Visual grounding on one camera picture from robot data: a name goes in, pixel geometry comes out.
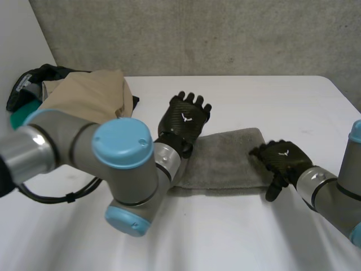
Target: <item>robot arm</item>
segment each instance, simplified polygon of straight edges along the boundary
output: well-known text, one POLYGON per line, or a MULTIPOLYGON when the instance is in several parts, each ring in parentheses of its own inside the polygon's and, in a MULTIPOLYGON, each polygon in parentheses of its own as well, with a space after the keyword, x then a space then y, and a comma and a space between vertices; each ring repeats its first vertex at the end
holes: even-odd
POLYGON ((292 142, 270 142, 250 154, 275 173, 266 199, 276 199, 282 187, 292 184, 307 205, 326 218, 354 245, 361 248, 361 120, 349 135, 338 178, 312 164, 292 142))
POLYGON ((36 111, 26 126, 0 142, 1 196, 68 164, 107 181, 113 200, 105 219, 114 228, 145 235, 210 116, 211 106, 203 108, 202 97, 193 103, 194 94, 184 96, 181 92, 170 101, 156 142, 136 119, 99 125, 57 110, 36 111))

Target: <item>white wall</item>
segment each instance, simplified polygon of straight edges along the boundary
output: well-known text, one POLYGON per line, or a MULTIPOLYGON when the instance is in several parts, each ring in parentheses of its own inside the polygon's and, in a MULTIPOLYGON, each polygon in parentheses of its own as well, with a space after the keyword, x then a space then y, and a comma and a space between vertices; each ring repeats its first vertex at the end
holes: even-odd
POLYGON ((0 0, 0 137, 11 131, 6 102, 16 80, 42 64, 55 64, 27 0, 0 0))

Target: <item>black cable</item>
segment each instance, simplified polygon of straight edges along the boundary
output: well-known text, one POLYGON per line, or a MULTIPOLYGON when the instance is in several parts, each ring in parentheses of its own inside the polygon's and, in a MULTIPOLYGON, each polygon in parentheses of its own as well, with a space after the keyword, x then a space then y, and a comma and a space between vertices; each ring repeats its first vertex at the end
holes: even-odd
POLYGON ((102 179, 95 177, 82 189, 76 191, 75 193, 69 193, 66 196, 62 197, 39 196, 32 193, 24 184, 19 185, 17 188, 19 189, 20 193, 32 200, 35 200, 36 202, 40 202, 43 204, 57 204, 62 202, 71 203, 74 202, 76 199, 89 195, 100 185, 101 182, 102 179))

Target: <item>gray wall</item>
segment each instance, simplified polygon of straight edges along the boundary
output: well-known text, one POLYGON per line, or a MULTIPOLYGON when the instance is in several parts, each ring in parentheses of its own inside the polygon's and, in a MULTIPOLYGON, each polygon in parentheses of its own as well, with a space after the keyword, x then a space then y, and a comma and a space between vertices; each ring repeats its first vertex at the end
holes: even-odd
POLYGON ((59 65, 321 75, 361 110, 361 1, 30 0, 59 65))

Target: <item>gray robot arm segment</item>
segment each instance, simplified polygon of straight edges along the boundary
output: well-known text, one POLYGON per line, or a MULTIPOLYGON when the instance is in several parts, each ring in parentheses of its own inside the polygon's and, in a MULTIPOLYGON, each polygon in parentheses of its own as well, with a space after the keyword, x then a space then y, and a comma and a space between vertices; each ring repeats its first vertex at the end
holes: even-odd
POLYGON ((320 167, 306 170, 297 192, 355 245, 361 247, 361 121, 349 135, 339 177, 320 167))

